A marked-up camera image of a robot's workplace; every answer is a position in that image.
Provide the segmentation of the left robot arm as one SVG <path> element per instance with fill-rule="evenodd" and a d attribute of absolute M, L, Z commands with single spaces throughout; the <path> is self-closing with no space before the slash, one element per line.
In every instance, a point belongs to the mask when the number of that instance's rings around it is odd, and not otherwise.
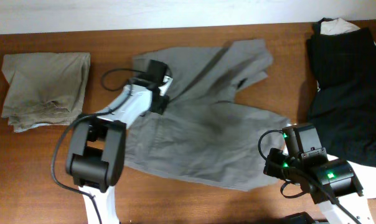
<path fill-rule="evenodd" d="M 89 223 L 119 223 L 115 185 L 124 167 L 126 132 L 148 111 L 163 114 L 172 81 L 165 63 L 150 60 L 106 108 L 73 122 L 65 170 L 83 195 Z"/>

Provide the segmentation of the grey shorts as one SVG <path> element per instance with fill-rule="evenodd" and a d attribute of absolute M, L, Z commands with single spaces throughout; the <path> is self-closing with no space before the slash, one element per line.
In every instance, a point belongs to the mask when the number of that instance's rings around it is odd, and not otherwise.
<path fill-rule="evenodd" d="M 289 119 L 239 105 L 235 95 L 267 77 L 273 56 L 262 39 L 228 47 L 173 47 L 133 59 L 145 70 L 167 64 L 173 81 L 163 114 L 138 117 L 128 131 L 125 165 L 164 178 L 249 191 L 274 184 L 263 155 L 283 145 Z"/>

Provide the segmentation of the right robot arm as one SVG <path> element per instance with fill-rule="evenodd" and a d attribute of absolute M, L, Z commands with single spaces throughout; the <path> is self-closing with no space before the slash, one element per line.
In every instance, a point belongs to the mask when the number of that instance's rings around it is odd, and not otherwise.
<path fill-rule="evenodd" d="M 288 152 L 270 149 L 264 174 L 301 188 L 325 217 L 325 223 L 373 223 L 364 188 L 354 168 L 344 159 L 329 160 L 312 124 L 288 126 L 277 131 Z"/>

